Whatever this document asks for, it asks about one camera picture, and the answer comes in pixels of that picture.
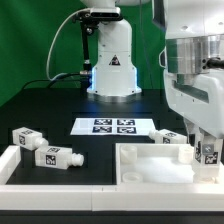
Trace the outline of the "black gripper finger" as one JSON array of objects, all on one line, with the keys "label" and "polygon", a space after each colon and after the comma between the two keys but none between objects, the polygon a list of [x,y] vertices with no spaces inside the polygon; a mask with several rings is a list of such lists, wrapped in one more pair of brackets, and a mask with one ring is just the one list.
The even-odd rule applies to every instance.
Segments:
[{"label": "black gripper finger", "polygon": [[205,138],[202,142],[202,154],[212,155],[215,152],[220,153],[222,150],[222,140],[216,138]]},{"label": "black gripper finger", "polygon": [[199,128],[196,132],[195,143],[195,160],[200,163],[205,163],[205,157],[210,154],[210,145],[206,142],[206,132]]}]

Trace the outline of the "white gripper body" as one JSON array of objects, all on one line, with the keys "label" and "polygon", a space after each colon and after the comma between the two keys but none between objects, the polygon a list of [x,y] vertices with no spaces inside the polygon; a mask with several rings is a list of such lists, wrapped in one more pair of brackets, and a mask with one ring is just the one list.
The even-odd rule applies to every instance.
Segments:
[{"label": "white gripper body", "polygon": [[166,46],[163,72],[169,107],[185,121],[224,139],[224,55],[213,47]]}]

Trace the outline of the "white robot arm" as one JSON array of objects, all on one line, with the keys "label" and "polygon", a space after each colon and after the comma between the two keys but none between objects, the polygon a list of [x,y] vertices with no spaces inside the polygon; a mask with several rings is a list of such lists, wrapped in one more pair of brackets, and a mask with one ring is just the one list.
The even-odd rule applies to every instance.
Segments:
[{"label": "white robot arm", "polygon": [[[128,97],[140,91],[131,71],[131,27],[119,7],[132,0],[81,0],[100,22],[98,62],[87,92]],[[224,0],[145,0],[165,29],[164,85],[169,107],[203,136],[224,139]]]}]

